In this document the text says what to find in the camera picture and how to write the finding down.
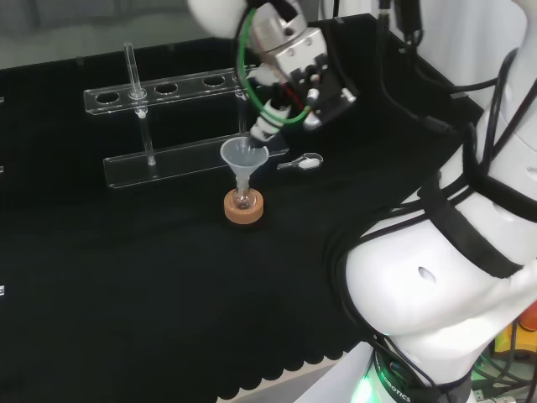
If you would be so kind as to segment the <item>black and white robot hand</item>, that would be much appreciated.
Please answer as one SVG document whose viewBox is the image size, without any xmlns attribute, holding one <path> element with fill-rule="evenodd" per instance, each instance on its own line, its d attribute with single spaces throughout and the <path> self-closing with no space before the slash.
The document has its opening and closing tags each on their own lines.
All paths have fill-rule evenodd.
<svg viewBox="0 0 537 403">
<path fill-rule="evenodd" d="M 281 133 L 315 133 L 345 113 L 357 100 L 357 91 L 339 58 L 323 57 L 327 65 L 309 69 L 300 84 L 300 74 L 291 83 L 275 84 L 273 97 L 259 105 L 259 116 L 249 129 L 248 145 L 268 147 Z"/>
</svg>

